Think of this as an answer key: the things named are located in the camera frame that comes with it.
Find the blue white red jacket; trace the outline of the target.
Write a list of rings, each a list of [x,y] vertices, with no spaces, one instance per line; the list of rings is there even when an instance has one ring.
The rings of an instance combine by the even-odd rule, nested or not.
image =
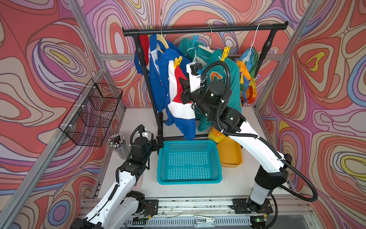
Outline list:
[[[178,95],[180,88],[178,78],[189,80],[186,66],[191,61],[174,44],[167,41],[169,48],[165,49],[157,41],[157,34],[141,35],[140,40],[144,50],[144,59],[150,75],[150,83],[158,112],[166,111],[165,124],[173,124],[181,131],[185,140],[194,140],[196,134],[196,117],[192,103],[182,104]],[[181,64],[174,69],[175,58],[182,56]]]

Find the wooden hanger gold hook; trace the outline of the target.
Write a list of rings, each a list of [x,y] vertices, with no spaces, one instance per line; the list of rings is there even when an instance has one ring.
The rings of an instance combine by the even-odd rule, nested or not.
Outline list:
[[[169,48],[169,45],[162,34],[163,29],[163,12],[162,9],[160,9],[160,34],[156,35],[157,41],[161,42],[165,49]]]

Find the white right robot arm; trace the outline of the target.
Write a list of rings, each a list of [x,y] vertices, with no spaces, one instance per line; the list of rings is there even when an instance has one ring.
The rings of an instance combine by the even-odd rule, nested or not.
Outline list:
[[[191,63],[187,66],[187,72],[189,78],[180,80],[183,104],[193,103],[213,127],[241,145],[260,163],[254,186],[244,204],[247,212],[259,213],[276,188],[307,202],[318,199],[315,186],[291,165],[291,156],[278,152],[251,127],[239,111],[227,105],[232,94],[231,72],[227,63],[216,61],[206,68],[201,63]],[[311,197],[302,196],[284,186],[288,169],[309,186]]]

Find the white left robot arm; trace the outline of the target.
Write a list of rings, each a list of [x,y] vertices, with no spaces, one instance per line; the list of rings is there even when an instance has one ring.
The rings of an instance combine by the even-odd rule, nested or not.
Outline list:
[[[71,228],[119,229],[132,215],[146,214],[145,195],[132,187],[147,169],[151,153],[158,149],[155,139],[136,138],[128,158],[116,170],[114,184],[83,219],[74,220]]]

